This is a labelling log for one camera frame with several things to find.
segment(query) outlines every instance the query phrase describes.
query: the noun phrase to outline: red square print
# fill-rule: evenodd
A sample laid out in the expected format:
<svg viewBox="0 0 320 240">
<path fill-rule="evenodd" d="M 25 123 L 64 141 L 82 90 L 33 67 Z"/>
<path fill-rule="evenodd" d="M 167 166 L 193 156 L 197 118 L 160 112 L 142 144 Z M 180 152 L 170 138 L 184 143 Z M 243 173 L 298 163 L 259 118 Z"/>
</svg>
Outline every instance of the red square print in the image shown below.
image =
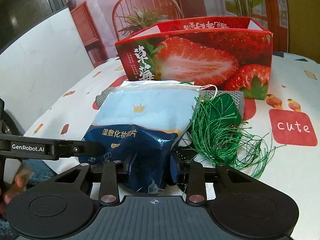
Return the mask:
<svg viewBox="0 0 320 240">
<path fill-rule="evenodd" d="M 277 143 L 316 146 L 318 144 L 309 116 L 280 109 L 269 111 L 273 138 Z"/>
</svg>

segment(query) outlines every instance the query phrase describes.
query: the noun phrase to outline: white tablecloth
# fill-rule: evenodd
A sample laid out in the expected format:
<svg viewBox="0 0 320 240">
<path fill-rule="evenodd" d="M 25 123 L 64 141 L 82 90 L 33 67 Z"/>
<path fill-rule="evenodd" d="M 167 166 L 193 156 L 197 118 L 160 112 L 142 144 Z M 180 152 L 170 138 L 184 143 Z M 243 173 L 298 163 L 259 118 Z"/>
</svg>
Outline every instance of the white tablecloth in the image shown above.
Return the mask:
<svg viewBox="0 0 320 240">
<path fill-rule="evenodd" d="M 320 78 L 320 65 L 315 62 L 274 56 L 268 93 L 281 99 L 282 104 L 279 106 L 278 101 L 272 100 L 268 104 L 267 101 L 255 100 L 256 113 L 248 121 L 252 134 L 264 136 L 270 133 L 265 138 L 269 146 L 272 132 L 276 141 L 288 143 L 276 150 L 260 180 L 286 193 L 298 204 L 300 216 L 292 233 L 296 240 L 320 239 L 320 148 L 303 146 L 317 145 L 316 135 L 320 135 L 320 82 L 316 78 Z M 120 85 L 125 79 L 120 60 L 112 59 L 100 65 L 66 91 L 25 136 L 81 140 L 97 113 L 95 97 L 110 86 Z M 288 99 L 297 102 L 301 112 L 299 105 L 290 105 Z M 272 125 L 269 117 L 271 109 Z M 274 146 L 281 145 L 276 141 L 273 140 Z M 57 173 L 78 165 L 75 158 L 45 162 Z M 98 185 L 95 185 L 91 197 L 97 198 L 97 192 Z M 166 192 L 182 194 L 176 186 L 168 187 Z M 207 185 L 207 194 L 208 199 L 215 196 L 210 184 Z"/>
</svg>

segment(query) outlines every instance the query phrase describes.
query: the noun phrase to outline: hand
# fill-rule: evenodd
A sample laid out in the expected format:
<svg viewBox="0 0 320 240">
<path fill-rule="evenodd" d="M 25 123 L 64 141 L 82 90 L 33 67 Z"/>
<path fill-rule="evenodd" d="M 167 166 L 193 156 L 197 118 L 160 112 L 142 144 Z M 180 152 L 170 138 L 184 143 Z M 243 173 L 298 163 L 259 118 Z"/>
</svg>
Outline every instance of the hand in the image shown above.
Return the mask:
<svg viewBox="0 0 320 240">
<path fill-rule="evenodd" d="M 26 165 L 21 165 L 19 168 L 16 176 L 14 177 L 14 183 L 11 185 L 11 187 L 6 192 L 1 192 L 3 202 L 0 203 L 0 214 L 3 218 L 5 218 L 5 212 L 7 210 L 7 205 L 9 202 L 19 193 L 23 192 L 25 190 L 25 187 L 32 175 L 32 171 L 30 168 Z"/>
</svg>

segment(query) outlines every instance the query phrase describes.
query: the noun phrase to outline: red cardboard box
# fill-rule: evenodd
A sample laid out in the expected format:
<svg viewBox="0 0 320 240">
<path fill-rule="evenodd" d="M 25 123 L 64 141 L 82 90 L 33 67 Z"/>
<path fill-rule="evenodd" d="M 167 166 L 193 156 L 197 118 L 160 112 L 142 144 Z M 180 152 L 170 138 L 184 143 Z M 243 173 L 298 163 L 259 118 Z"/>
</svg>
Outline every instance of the red cardboard box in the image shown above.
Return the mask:
<svg viewBox="0 0 320 240">
<path fill-rule="evenodd" d="M 177 80 L 265 99 L 272 33 L 249 17 L 161 22 L 116 42 L 130 81 Z"/>
</svg>

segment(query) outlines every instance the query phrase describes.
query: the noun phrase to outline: white wall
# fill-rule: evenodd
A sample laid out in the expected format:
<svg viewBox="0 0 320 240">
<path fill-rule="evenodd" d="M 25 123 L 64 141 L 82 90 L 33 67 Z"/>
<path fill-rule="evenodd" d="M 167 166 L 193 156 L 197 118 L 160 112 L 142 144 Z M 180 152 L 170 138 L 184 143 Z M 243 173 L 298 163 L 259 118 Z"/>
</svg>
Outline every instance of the white wall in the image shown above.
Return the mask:
<svg viewBox="0 0 320 240">
<path fill-rule="evenodd" d="M 0 54 L 0 98 L 24 134 L 92 69 L 66 8 L 39 23 Z"/>
</svg>

